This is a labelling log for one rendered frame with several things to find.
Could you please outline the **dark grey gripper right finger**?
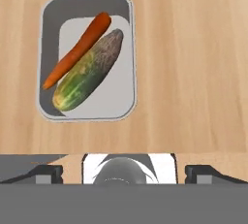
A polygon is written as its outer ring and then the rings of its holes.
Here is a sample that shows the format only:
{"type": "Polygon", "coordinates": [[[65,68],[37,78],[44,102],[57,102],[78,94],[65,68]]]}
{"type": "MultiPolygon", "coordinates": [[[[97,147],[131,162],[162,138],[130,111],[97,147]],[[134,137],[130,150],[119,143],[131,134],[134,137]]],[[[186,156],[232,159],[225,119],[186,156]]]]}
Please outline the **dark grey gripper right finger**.
{"type": "Polygon", "coordinates": [[[185,175],[186,184],[248,184],[248,181],[223,175],[210,165],[186,165],[185,175]]]}

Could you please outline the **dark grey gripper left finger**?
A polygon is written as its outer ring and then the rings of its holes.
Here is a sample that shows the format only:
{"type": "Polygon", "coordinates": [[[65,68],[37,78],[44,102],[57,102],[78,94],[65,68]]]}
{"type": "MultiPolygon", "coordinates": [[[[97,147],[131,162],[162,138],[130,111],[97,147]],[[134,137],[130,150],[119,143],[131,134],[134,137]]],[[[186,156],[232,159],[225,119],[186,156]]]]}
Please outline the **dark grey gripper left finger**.
{"type": "Polygon", "coordinates": [[[28,173],[0,181],[0,184],[62,184],[61,165],[39,165],[28,173]]]}

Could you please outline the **green cucumber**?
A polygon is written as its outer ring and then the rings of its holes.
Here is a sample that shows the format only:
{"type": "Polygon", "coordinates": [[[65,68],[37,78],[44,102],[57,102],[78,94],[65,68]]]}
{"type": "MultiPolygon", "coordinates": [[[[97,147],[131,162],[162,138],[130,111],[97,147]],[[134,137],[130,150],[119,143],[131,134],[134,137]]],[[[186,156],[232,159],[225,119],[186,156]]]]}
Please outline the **green cucumber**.
{"type": "Polygon", "coordinates": [[[120,54],[123,39],[123,32],[114,29],[85,53],[58,84],[52,97],[53,106],[67,112],[82,104],[108,75],[120,54]]]}

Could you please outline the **grey rectangular vegetable container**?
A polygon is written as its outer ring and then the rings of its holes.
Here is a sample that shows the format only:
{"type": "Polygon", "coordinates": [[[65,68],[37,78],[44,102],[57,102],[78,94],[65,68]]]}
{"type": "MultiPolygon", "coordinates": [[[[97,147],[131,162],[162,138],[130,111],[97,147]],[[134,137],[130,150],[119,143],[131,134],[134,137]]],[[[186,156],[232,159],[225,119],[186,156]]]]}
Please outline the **grey rectangular vegetable container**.
{"type": "Polygon", "coordinates": [[[52,121],[116,121],[126,117],[137,100],[135,14],[132,0],[49,0],[41,12],[37,106],[52,121]],[[120,29],[120,54],[107,77],[77,108],[61,112],[52,104],[53,88],[42,89],[50,71],[77,43],[94,17],[111,16],[110,30],[120,29]]]}

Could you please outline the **orange carrot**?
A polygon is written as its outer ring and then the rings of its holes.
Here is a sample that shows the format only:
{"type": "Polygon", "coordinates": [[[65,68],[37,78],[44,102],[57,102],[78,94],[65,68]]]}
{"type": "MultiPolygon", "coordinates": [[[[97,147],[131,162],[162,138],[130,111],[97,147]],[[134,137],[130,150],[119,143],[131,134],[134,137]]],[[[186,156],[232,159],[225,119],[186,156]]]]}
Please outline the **orange carrot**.
{"type": "Polygon", "coordinates": [[[43,89],[51,88],[66,75],[101,38],[110,24],[111,17],[108,13],[99,13],[96,15],[77,43],[53,68],[43,84],[43,89]]]}

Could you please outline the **white and black round thing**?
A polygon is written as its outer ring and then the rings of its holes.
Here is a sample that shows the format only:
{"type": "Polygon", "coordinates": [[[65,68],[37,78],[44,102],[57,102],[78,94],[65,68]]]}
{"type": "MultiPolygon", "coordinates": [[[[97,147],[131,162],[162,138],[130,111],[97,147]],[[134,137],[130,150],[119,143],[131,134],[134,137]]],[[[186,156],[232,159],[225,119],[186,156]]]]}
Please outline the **white and black round thing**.
{"type": "Polygon", "coordinates": [[[81,162],[83,184],[177,184],[173,153],[88,153],[81,162]]]}

